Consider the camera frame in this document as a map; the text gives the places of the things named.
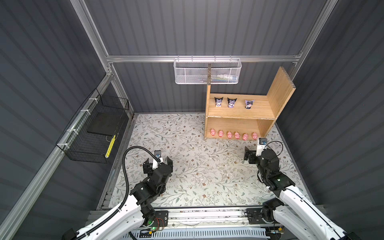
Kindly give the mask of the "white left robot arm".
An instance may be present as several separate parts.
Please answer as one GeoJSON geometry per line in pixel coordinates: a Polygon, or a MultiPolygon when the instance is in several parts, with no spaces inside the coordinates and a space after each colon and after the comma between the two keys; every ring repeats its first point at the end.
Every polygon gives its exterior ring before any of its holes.
{"type": "Polygon", "coordinates": [[[158,163],[151,176],[136,184],[126,200],[93,223],[78,231],[68,230],[63,240],[117,240],[141,226],[150,226],[155,218],[151,203],[166,190],[173,172],[173,161],[166,158],[158,163]]]}

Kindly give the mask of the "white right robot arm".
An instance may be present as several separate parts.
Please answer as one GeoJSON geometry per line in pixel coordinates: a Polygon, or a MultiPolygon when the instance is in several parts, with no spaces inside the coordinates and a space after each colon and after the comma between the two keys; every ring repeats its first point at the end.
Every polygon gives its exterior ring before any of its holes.
{"type": "Polygon", "coordinates": [[[280,171],[278,155],[267,146],[262,150],[245,148],[244,160],[258,168],[258,181],[276,197],[263,203],[261,217],[267,224],[279,223],[299,240],[359,240],[322,213],[280,171]]]}

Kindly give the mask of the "purple black cat figurine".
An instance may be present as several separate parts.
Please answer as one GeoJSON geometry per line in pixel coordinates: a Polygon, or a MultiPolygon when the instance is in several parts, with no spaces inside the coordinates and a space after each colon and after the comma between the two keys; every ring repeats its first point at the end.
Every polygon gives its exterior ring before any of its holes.
{"type": "Polygon", "coordinates": [[[237,99],[230,99],[228,98],[228,107],[229,108],[234,108],[236,104],[237,99]]]}
{"type": "Polygon", "coordinates": [[[246,104],[246,109],[247,110],[250,110],[254,104],[254,100],[251,100],[251,101],[248,101],[248,100],[245,100],[245,104],[246,104]]]}
{"type": "Polygon", "coordinates": [[[220,108],[221,106],[222,106],[222,102],[223,102],[223,97],[222,98],[216,98],[216,97],[214,97],[214,99],[215,99],[215,106],[217,107],[217,108],[220,108]]]}

